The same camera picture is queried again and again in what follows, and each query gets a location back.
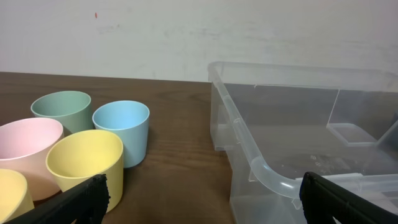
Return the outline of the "pink plastic cup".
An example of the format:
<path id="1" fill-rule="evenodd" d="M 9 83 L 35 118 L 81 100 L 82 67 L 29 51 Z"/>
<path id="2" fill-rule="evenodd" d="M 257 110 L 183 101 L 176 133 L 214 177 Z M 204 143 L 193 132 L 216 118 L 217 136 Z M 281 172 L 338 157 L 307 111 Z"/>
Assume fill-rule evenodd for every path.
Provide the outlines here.
<path id="1" fill-rule="evenodd" d="M 1 126 L 1 168 L 20 172 L 34 201 L 60 191 L 45 160 L 63 137 L 62 124 L 51 118 L 20 119 Z"/>

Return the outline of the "blue plastic cup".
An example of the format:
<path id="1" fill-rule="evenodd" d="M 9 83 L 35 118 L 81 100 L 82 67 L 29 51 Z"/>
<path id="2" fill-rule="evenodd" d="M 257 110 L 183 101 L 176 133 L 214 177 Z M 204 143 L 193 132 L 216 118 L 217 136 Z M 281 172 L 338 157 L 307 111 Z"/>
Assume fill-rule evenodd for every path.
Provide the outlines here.
<path id="1" fill-rule="evenodd" d="M 140 164 L 147 149 L 149 108 L 138 101 L 121 100 L 100 106 L 92 116 L 96 129 L 118 135 L 124 146 L 124 167 Z"/>

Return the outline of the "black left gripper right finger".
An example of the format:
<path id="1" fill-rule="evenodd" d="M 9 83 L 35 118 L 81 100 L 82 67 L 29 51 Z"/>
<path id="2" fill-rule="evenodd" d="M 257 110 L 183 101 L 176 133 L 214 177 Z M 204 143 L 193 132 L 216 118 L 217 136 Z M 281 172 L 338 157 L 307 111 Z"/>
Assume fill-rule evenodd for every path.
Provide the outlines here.
<path id="1" fill-rule="evenodd" d="M 300 201 L 308 224 L 397 224 L 397 215 L 314 172 L 306 172 Z"/>

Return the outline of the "clear plastic storage bin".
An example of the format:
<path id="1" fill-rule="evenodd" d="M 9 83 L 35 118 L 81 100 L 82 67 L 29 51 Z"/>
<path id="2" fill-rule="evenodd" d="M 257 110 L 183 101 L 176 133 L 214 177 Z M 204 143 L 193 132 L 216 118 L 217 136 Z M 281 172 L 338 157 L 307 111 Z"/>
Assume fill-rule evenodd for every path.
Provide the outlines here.
<path id="1" fill-rule="evenodd" d="M 213 62 L 208 78 L 236 223 L 305 223 L 308 171 L 397 213 L 396 74 Z"/>

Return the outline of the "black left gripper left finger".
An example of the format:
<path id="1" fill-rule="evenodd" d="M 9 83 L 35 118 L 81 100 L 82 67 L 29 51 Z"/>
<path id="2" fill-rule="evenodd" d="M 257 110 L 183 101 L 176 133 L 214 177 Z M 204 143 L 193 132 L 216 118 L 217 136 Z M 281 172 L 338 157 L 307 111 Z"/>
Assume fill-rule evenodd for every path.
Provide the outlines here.
<path id="1" fill-rule="evenodd" d="M 105 174 L 96 174 L 8 224 L 101 224 L 110 201 Z"/>

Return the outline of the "green plastic cup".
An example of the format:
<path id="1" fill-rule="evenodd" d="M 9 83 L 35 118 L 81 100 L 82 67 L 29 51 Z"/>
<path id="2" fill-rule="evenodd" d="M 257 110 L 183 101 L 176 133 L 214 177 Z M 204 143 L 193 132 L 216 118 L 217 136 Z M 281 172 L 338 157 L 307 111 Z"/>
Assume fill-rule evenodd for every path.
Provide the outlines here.
<path id="1" fill-rule="evenodd" d="M 59 91 L 42 96 L 30 106 L 35 117 L 59 121 L 64 136 L 94 128 L 91 97 L 82 91 Z"/>

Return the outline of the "yellow plastic cup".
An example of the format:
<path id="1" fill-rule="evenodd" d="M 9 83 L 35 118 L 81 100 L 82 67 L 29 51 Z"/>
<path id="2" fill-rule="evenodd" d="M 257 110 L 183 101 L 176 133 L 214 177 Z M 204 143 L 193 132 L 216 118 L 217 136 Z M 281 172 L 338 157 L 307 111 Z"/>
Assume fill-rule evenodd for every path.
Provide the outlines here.
<path id="1" fill-rule="evenodd" d="M 1 223 L 34 209 L 26 178 L 17 171 L 1 169 Z"/>
<path id="2" fill-rule="evenodd" d="M 110 212 L 123 194 L 123 142 L 116 134 L 92 129 L 71 134 L 49 150 L 45 163 L 62 192 L 93 177 L 107 178 Z"/>

